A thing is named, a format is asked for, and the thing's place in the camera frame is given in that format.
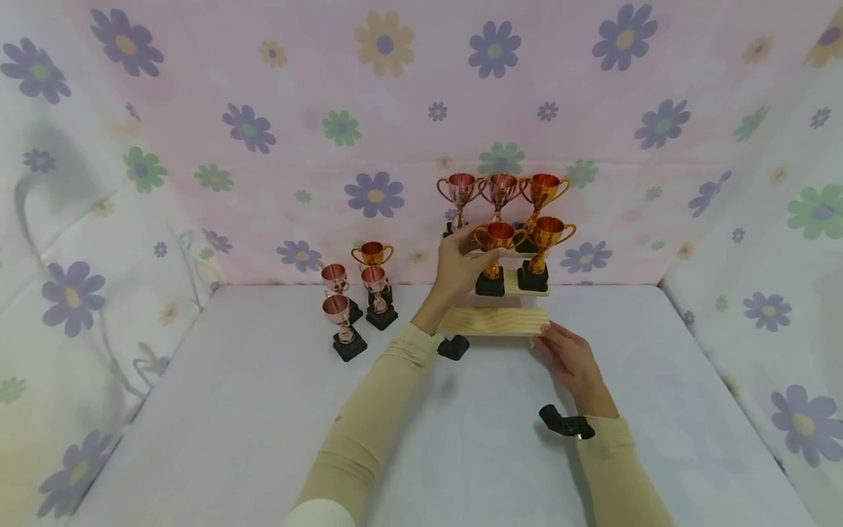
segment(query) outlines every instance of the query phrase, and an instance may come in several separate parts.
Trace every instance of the trophy cup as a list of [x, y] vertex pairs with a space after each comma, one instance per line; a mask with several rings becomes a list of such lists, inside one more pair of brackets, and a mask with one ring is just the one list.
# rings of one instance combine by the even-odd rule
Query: trophy cup
[[[562, 235], [570, 229], [564, 238]], [[577, 226], [569, 223], [565, 225], [559, 218], [542, 216], [535, 220], [533, 232], [530, 235], [531, 241], [536, 246], [536, 256], [530, 261], [525, 261], [518, 269], [518, 287], [524, 291], [547, 291], [547, 265], [545, 254], [554, 245], [559, 245], [566, 239], [577, 233]]]
[[494, 174], [487, 181], [486, 189], [488, 192], [482, 191], [481, 196], [495, 206], [495, 214], [491, 217], [491, 220], [493, 222], [502, 222], [501, 209], [515, 199], [524, 189], [519, 186], [518, 178], [512, 174]]
[[[346, 268], [340, 264], [330, 264], [322, 268], [322, 283], [334, 294], [343, 294], [350, 287], [346, 278]], [[363, 316], [357, 302], [348, 298], [351, 308], [348, 310], [348, 323], [354, 325]]]
[[[565, 186], [559, 191], [559, 187], [563, 183]], [[571, 181], [567, 178], [560, 179], [553, 174], [536, 174], [531, 178], [522, 179], [518, 183], [518, 186], [521, 188], [521, 192], [527, 198], [527, 201], [533, 204], [533, 214], [522, 225], [528, 233], [532, 234], [533, 227], [535, 227], [535, 220], [539, 218], [542, 207], [553, 202], [562, 194], [565, 194], [571, 188]], [[537, 250], [538, 248], [530, 240], [521, 244], [518, 248], [519, 252], [536, 252]]]
[[366, 320], [383, 331], [398, 318], [392, 303], [387, 302], [382, 294], [385, 289], [389, 289], [386, 271], [381, 266], [361, 266], [361, 271], [360, 278], [363, 280], [363, 285], [371, 293], [369, 307], [366, 309]]
[[[442, 183], [448, 183], [448, 194], [442, 192]], [[448, 222], [448, 227], [442, 234], [445, 238], [454, 233], [454, 230], [461, 229], [465, 226], [465, 217], [463, 216], [463, 209], [465, 205], [478, 197], [483, 189], [486, 188], [487, 180], [478, 180], [471, 174], [458, 173], [451, 174], [450, 177], [440, 178], [436, 182], [436, 190], [439, 194], [454, 204], [457, 209], [457, 216], [454, 218], [454, 224]]]
[[368, 346], [363, 337], [357, 333], [348, 323], [348, 313], [351, 303], [348, 297], [341, 294], [325, 294], [326, 299], [322, 302], [322, 311], [325, 318], [332, 324], [340, 327], [339, 332], [334, 335], [334, 349], [339, 353], [343, 361], [348, 362], [359, 355]]
[[[509, 223], [494, 222], [487, 226], [480, 226], [474, 232], [475, 241], [480, 244], [484, 252], [494, 249], [512, 249], [521, 245], [527, 239], [527, 231], [524, 229], [515, 230]], [[477, 284], [475, 285], [475, 292], [479, 295], [489, 297], [502, 297], [503, 290], [503, 271], [501, 265], [497, 262], [490, 264], [477, 277]]]

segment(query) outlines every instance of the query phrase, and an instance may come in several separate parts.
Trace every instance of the yellow flower print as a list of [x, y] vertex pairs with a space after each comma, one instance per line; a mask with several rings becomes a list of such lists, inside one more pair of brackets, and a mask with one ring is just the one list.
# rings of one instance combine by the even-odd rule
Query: yellow flower print
[[161, 312], [158, 314], [158, 322], [161, 325], [170, 325], [177, 316], [179, 316], [178, 304], [176, 302], [168, 302], [161, 308]]
[[837, 9], [837, 13], [805, 57], [805, 62], [810, 62], [814, 67], [823, 67], [830, 58], [843, 58], [843, 7]]
[[746, 51], [744, 51], [744, 64], [749, 64], [750, 62], [759, 62], [763, 61], [770, 55], [770, 50], [773, 48], [773, 45], [776, 43], [776, 39], [771, 36], [760, 36], [755, 41], [746, 46]]
[[378, 77], [383, 77], [388, 69], [393, 77], [399, 77], [404, 64], [416, 60], [416, 53], [410, 48], [413, 31], [400, 26], [395, 11], [388, 11], [382, 19], [377, 12], [369, 11], [366, 24], [367, 28], [359, 26], [354, 30], [357, 42], [362, 44], [357, 58], [363, 64], [373, 62], [372, 71]]
[[91, 203], [90, 210], [94, 216], [110, 216], [114, 212], [114, 202], [107, 197], [101, 197]]
[[264, 40], [263, 46], [260, 47], [259, 51], [261, 60], [272, 67], [281, 67], [287, 61], [284, 48], [280, 47], [274, 40]]

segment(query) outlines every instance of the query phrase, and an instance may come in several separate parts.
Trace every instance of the trophy handle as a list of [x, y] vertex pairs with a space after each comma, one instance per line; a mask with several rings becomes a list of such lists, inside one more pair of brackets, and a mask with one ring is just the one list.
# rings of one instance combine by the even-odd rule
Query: trophy handle
[[449, 202], [453, 203], [454, 200], [452, 200], [444, 192], [442, 192], [442, 187], [440, 186], [442, 183], [448, 183], [448, 180], [446, 180], [445, 178], [439, 178], [439, 180], [436, 182], [436, 190], [439, 191], [439, 194], [442, 194], [443, 198], [445, 198]]

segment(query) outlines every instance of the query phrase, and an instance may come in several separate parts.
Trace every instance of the wooden shelf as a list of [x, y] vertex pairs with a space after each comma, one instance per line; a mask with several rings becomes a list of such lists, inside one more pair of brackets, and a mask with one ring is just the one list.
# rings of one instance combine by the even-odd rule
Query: wooden shelf
[[445, 314], [442, 330], [465, 336], [533, 336], [547, 323], [547, 311], [542, 308], [459, 306]]

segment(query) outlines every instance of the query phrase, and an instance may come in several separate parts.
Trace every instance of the black trophy base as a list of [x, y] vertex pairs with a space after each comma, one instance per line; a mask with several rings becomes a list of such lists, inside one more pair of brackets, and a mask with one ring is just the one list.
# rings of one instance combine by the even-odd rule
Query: black trophy base
[[354, 333], [354, 340], [349, 342], [348, 344], [343, 344], [340, 342], [340, 334], [334, 334], [334, 349], [336, 350], [337, 354], [343, 360], [343, 362], [348, 362], [352, 360], [354, 357], [366, 351], [368, 344], [366, 341], [363, 340], [363, 337], [357, 333], [352, 327], [352, 332]]
[[518, 269], [518, 287], [522, 291], [537, 291], [544, 293], [547, 291], [547, 279], [550, 276], [547, 272], [547, 265], [545, 265], [545, 272], [541, 274], [533, 274], [529, 271], [529, 262], [526, 261], [521, 264]]
[[494, 280], [486, 278], [486, 275], [480, 273], [477, 277], [477, 284], [475, 285], [475, 293], [481, 297], [502, 297], [503, 290], [503, 269], [500, 275]]
[[392, 307], [392, 304], [390, 304], [383, 313], [375, 313], [372, 306], [369, 306], [368, 309], [366, 309], [366, 320], [368, 323], [381, 331], [388, 328], [389, 325], [395, 322], [395, 319], [397, 318], [398, 313], [395, 313], [395, 308]]

